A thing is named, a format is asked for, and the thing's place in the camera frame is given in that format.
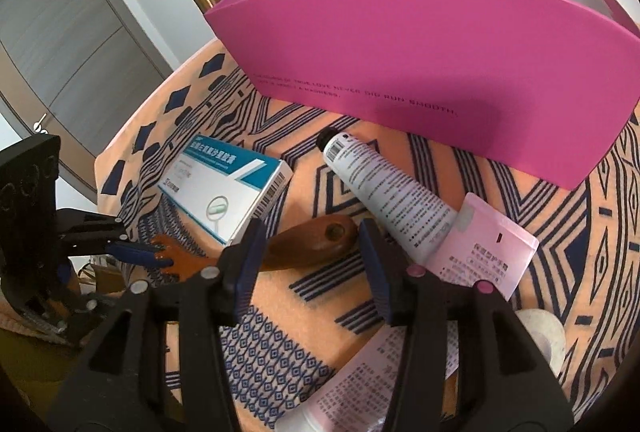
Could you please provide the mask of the long pink cosmetic tube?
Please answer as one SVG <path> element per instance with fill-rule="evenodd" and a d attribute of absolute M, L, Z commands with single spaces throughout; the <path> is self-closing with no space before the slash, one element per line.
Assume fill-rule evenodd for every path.
<path fill-rule="evenodd" d="M 277 431 L 379 431 L 390 407 L 404 327 L 383 326 L 334 376 L 280 417 Z"/>

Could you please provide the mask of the white tape roll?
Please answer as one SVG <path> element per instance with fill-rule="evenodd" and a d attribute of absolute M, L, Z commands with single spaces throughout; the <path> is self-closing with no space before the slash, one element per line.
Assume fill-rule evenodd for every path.
<path fill-rule="evenodd" d="M 515 312 L 557 377 L 563 367 L 566 354 L 566 335 L 562 322 L 550 312 L 540 308 L 528 308 Z"/>

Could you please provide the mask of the brown wooden massage comb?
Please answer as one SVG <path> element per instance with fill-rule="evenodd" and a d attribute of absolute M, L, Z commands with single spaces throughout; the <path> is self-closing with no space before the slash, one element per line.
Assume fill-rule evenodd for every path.
<path fill-rule="evenodd" d="M 358 228 L 347 215 L 325 215 L 298 224 L 271 237 L 262 257 L 261 272 L 274 270 L 300 270 L 341 259 L 354 248 Z M 166 274 L 184 282 L 206 266 L 221 267 L 224 255 L 198 256 L 186 250 L 175 238 L 157 235 L 152 239 L 163 249 L 162 257 L 171 258 L 171 267 L 161 268 Z"/>

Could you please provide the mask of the pink cardboard box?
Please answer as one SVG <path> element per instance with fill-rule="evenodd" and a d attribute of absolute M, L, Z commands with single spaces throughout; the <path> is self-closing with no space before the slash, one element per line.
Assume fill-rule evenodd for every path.
<path fill-rule="evenodd" d="M 222 0 L 206 20 L 264 95 L 573 188 L 639 99 L 616 0 Z"/>

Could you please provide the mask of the orange patterned tablecloth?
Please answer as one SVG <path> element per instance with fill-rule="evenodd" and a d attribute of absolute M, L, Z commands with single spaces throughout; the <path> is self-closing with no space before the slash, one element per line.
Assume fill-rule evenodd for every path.
<path fill-rule="evenodd" d="M 639 120 L 631 117 L 588 178 L 562 189 L 423 137 L 259 94 L 218 42 L 201 48 L 133 114 L 94 165 L 98 206 L 142 242 L 180 244 L 193 263 L 218 242 L 158 188 L 193 137 L 285 161 L 270 241 L 242 322 L 222 333 L 241 426 L 269 431 L 314 394 L 381 326 L 357 246 L 362 203 L 316 145 L 328 126 L 365 140 L 447 204 L 475 194 L 532 233 L 539 248 L 512 302 L 563 323 L 559 382 L 576 417 L 604 393 L 639 331 Z"/>

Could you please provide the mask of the white teal medicine box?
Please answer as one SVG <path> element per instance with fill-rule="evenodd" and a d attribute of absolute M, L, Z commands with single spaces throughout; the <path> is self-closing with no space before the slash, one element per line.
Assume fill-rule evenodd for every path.
<path fill-rule="evenodd" d="M 282 160 L 197 135 L 169 166 L 158 188 L 218 244 L 267 215 L 292 178 Z"/>

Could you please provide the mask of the white tube black cap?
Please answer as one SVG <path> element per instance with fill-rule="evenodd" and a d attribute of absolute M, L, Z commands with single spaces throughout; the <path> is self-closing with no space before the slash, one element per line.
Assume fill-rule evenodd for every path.
<path fill-rule="evenodd" d="M 326 164 L 422 266 L 451 230 L 457 211 L 357 137 L 333 128 L 316 140 Z"/>

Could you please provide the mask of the pink white cream tube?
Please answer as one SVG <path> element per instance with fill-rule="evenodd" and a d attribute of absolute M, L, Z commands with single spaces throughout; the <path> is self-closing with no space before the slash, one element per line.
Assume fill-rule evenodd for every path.
<path fill-rule="evenodd" d="M 518 288 L 539 246 L 538 239 L 469 192 L 451 230 L 425 268 L 450 284 L 491 282 L 505 299 Z"/>

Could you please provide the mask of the grey door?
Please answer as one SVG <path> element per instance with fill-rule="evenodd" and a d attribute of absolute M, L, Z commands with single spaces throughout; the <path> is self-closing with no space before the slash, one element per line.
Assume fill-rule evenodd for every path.
<path fill-rule="evenodd" d="M 62 140 L 61 175 L 96 200 L 94 162 L 171 69 L 123 0 L 1 0 L 1 114 Z"/>

